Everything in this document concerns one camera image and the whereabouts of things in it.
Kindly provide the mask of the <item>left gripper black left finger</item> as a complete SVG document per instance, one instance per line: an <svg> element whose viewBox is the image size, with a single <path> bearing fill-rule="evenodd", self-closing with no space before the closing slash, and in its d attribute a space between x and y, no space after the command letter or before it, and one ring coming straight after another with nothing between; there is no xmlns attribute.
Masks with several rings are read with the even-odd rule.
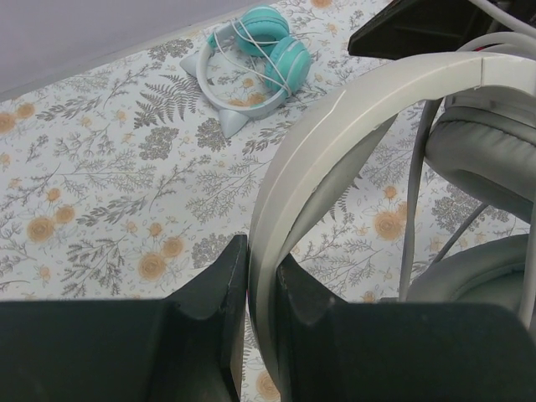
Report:
<svg viewBox="0 0 536 402"><path fill-rule="evenodd" d="M163 299L6 301L4 401L237 401L247 238Z"/></svg>

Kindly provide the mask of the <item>teal white headphones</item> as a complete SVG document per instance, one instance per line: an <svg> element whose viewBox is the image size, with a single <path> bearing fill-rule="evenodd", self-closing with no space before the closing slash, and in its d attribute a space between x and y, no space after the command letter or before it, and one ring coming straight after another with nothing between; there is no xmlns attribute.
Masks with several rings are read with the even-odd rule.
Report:
<svg viewBox="0 0 536 402"><path fill-rule="evenodd" d="M223 50L222 44L227 39L233 39L242 54L265 61L264 71L260 73L227 59L262 78L270 98L252 106L234 106L209 88L209 59L215 51ZM312 56L302 41L291 36L290 25L279 11L260 5L213 31L199 51L182 59L180 66L197 80L203 95L219 113L224 136L231 138L246 123L268 116L301 89L312 66Z"/></svg>

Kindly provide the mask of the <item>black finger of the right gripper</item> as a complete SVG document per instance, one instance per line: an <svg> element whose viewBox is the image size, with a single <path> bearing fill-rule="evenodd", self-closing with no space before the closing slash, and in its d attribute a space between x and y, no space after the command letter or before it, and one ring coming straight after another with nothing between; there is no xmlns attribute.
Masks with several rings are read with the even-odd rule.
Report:
<svg viewBox="0 0 536 402"><path fill-rule="evenodd" d="M469 1L393 1L353 33L351 56L449 52L486 34L492 18Z"/></svg>

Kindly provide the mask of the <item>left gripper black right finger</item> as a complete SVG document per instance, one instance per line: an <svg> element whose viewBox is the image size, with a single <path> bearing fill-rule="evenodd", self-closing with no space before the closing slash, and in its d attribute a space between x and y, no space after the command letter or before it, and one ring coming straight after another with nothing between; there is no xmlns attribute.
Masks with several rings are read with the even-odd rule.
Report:
<svg viewBox="0 0 536 402"><path fill-rule="evenodd" d="M285 401L532 401L535 346L503 307L350 303L287 256L276 272Z"/></svg>

